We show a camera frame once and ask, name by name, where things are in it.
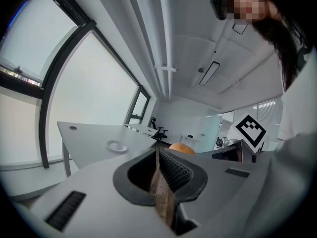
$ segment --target orange ball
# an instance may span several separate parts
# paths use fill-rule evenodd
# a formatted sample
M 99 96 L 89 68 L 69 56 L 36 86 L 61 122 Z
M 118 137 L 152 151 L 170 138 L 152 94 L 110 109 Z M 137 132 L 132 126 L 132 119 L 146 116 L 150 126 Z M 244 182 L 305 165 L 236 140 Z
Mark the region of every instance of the orange ball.
M 195 151 L 190 148 L 189 146 L 183 144 L 183 143 L 174 143 L 171 144 L 171 146 L 169 147 L 169 149 L 173 149 L 179 152 L 183 152 L 183 153 L 189 153 L 189 154 L 196 154 Z

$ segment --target plate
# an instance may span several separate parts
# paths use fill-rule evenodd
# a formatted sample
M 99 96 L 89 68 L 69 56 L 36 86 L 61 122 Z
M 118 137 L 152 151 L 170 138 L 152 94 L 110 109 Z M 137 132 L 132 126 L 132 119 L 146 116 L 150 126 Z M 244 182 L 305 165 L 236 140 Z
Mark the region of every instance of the plate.
M 124 152 L 128 149 L 126 145 L 117 140 L 108 140 L 106 143 L 106 147 L 115 152 Z

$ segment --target door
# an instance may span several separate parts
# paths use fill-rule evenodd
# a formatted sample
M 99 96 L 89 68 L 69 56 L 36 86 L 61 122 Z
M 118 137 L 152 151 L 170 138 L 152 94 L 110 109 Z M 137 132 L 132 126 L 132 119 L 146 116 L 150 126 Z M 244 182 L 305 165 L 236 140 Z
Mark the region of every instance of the door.
M 201 134 L 202 141 L 197 147 L 198 153 L 213 151 L 213 148 L 217 141 L 220 125 L 221 115 L 206 116 L 205 124 L 203 126 Z

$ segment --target window blinds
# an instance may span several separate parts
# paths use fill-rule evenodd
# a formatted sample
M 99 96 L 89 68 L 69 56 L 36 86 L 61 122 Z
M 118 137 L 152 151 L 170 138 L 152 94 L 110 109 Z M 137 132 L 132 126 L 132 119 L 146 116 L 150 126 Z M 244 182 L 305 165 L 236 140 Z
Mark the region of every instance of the window blinds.
M 271 151 L 280 143 L 277 139 L 282 120 L 283 103 L 280 98 L 259 103 L 258 120 L 267 130 L 263 151 Z

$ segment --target wall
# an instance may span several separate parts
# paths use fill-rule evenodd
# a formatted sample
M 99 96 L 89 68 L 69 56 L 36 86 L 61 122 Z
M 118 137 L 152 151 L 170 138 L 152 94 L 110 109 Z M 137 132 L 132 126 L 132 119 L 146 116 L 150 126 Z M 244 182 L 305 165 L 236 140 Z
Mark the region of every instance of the wall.
M 40 162 L 41 100 L 0 87 L 0 165 Z
M 282 94 L 282 82 L 277 55 L 274 53 L 263 65 L 239 82 L 238 86 L 220 94 L 222 110 L 231 111 Z
M 57 121 L 123 125 L 137 85 L 91 33 L 66 65 L 49 120 L 49 158 L 60 156 Z
M 0 57 L 43 80 L 47 58 L 75 23 L 52 0 L 29 0 L 9 29 Z
M 173 95 L 170 103 L 161 103 L 157 113 L 157 127 L 168 129 L 164 142 L 180 142 L 181 134 L 200 140 L 207 114 L 217 114 L 208 105 Z
M 177 81 L 177 78 L 174 77 L 173 94 L 206 104 L 217 111 L 219 114 L 222 113 L 221 99 L 219 98 L 219 96 L 214 91 L 200 86 L 199 84 L 191 88 L 184 85 L 183 82 Z

